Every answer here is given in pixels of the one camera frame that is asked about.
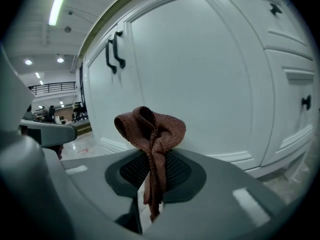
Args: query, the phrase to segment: textured fabric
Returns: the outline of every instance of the textured fabric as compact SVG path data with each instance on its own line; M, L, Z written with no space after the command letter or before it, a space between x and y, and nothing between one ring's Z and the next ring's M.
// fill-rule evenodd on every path
M186 125L173 116L152 112L145 106L118 115L114 125L126 140L148 156L150 172L145 180L143 203L149 204L153 221L159 214L159 204L166 191L166 153L183 140Z

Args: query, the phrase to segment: white rectangular marker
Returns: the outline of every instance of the white rectangular marker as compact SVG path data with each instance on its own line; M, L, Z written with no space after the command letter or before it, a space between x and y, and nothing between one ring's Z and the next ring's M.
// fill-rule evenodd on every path
M232 194L257 227L260 227L271 219L245 188L234 190Z
M88 168L85 165L80 165L80 166L75 167L75 168L66 169L65 173L68 174L68 175L71 175L71 174L81 173L81 172L84 172L86 170L88 170Z

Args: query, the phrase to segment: black mesh grille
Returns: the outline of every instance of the black mesh grille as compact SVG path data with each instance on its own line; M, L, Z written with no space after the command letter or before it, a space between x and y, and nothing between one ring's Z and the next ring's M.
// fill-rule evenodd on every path
M189 165L168 153L165 157L166 191L172 190L185 182L189 178L191 171Z
M149 159L146 154L139 155L137 158L126 163L120 168L120 175L138 189L146 179L150 171Z

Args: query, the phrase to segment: black drawer knob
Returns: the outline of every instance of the black drawer knob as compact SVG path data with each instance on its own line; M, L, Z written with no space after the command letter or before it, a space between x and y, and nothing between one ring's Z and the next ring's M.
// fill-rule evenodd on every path
M306 110L311 108L311 95L308 95L306 98L302 98L301 104L306 105Z
M273 15L276 15L276 13L282 14L282 11L279 9L279 7L275 3L270 3L272 6L272 9L270 12L272 12Z

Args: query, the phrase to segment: drawer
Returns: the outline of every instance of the drawer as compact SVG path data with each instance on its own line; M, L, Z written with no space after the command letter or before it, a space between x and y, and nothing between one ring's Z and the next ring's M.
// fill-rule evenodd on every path
M299 23L281 0L232 1L249 21L264 49L286 51L312 60Z
M272 72L275 113L268 155L262 165L275 162L303 146L312 136L313 115L317 110L313 106L314 62L283 51L266 50L265 53Z

